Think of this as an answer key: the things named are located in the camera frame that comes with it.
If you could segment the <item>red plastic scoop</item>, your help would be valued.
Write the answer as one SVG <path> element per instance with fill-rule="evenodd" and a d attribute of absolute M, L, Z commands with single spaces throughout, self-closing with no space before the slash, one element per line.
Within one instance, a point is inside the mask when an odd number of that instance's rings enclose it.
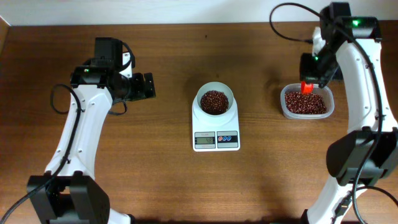
<path fill-rule="evenodd" d="M 313 83 L 307 83 L 305 81 L 301 81 L 300 90 L 301 90 L 301 93 L 303 95 L 312 93 L 313 89 L 314 89 L 314 84 Z"/>

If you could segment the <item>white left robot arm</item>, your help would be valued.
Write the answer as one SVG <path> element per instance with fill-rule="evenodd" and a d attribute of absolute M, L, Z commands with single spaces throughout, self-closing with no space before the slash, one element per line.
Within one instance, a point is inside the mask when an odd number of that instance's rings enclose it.
<path fill-rule="evenodd" d="M 55 154 L 43 175 L 32 175 L 28 198 L 41 223 L 134 223 L 130 214 L 111 209 L 95 182 L 101 130 L 111 107 L 155 97 L 151 73 L 133 73 L 135 57 L 127 43 L 95 40 L 95 55 L 74 69 L 67 120 Z"/>

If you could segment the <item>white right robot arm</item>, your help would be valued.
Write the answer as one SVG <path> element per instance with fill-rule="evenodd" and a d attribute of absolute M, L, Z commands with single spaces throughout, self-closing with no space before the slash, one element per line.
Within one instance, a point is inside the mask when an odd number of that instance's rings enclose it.
<path fill-rule="evenodd" d="M 324 88 L 341 72 L 349 121 L 346 135 L 328 148 L 328 180 L 302 221 L 340 223 L 362 192 L 397 167 L 397 121 L 381 71 L 378 20 L 353 16 L 346 2 L 333 2 L 318 16 L 313 51 L 300 59 L 300 80 Z"/>

